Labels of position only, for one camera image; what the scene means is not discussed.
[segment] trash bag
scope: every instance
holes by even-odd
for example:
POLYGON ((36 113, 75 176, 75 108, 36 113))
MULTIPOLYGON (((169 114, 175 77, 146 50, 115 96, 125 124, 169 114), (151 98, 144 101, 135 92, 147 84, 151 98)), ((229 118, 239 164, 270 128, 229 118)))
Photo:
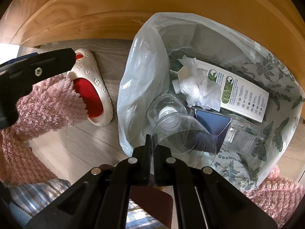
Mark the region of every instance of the trash bag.
MULTIPOLYGON (((266 178, 287 148, 298 124, 304 92, 290 71, 266 48, 222 24, 195 14, 156 13, 136 34, 117 102, 120 144, 132 155, 151 133, 146 116, 154 98, 170 87, 169 56, 217 65, 269 92, 262 123, 267 136, 245 156, 222 146, 212 167, 240 191, 266 178)), ((201 168, 200 161, 193 167, 201 168)))

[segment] green grass picture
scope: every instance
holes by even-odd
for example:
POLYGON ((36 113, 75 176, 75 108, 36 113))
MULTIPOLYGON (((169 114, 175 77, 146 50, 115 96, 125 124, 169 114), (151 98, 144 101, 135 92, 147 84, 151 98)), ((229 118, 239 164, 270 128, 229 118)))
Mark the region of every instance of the green grass picture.
POLYGON ((227 76, 224 91, 222 93, 222 103, 228 103, 230 100, 234 79, 231 76, 227 76))
POLYGON ((213 82, 216 82, 217 71, 215 71, 214 69, 210 69, 209 74, 208 74, 208 79, 210 79, 213 82))

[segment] blue and white plaid cloth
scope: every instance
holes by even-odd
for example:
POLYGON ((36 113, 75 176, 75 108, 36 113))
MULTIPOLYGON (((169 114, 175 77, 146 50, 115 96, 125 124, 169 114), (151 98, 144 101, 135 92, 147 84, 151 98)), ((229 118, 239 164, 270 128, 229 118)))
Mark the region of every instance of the blue and white plaid cloth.
MULTIPOLYGON (((62 179, 53 179, 45 183, 27 184, 11 187, 13 203, 8 205, 16 221, 25 228, 28 221, 54 199, 70 187, 62 179)), ((129 200, 126 229, 167 229, 161 222, 150 216, 141 207, 129 200)))

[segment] clear plastic container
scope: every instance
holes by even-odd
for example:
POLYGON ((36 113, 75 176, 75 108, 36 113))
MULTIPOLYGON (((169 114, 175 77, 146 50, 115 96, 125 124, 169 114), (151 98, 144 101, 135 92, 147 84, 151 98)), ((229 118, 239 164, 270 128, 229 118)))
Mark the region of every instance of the clear plastic container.
POLYGON ((216 156, 216 143, 213 136, 194 117, 170 113, 156 124, 154 137, 159 145, 170 148, 173 157, 193 165, 201 160, 201 166, 210 166, 216 156))
POLYGON ((224 140, 224 145, 240 154, 251 154, 258 141, 267 140, 259 128, 253 123, 235 114, 226 114, 231 117, 231 124, 224 140))
POLYGON ((147 110, 147 117, 152 127, 155 127, 163 116, 175 112, 187 113, 184 105, 176 97, 170 94, 164 94, 152 101, 147 110))

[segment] silver rivet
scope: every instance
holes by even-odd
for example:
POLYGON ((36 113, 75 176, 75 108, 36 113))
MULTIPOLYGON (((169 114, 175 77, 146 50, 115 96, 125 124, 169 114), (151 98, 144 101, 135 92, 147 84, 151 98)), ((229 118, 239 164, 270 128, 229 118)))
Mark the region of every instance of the silver rivet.
POLYGON ((174 162, 176 162, 176 159, 174 157, 168 157, 166 159, 166 161, 169 163, 169 164, 173 164, 174 162))
POLYGON ((35 76, 40 76, 42 74, 42 68, 38 67, 35 69, 35 76))
POLYGON ((213 169, 212 169, 211 167, 204 167, 204 168, 202 169, 202 171, 203 171, 205 174, 209 175, 209 174, 212 174, 213 169))
POLYGON ((91 174, 98 175, 101 173, 101 169, 99 167, 95 167, 91 170, 91 174))
POLYGON ((138 160, 135 157, 131 157, 128 159, 128 163, 130 164, 135 164, 136 162, 138 162, 138 160))

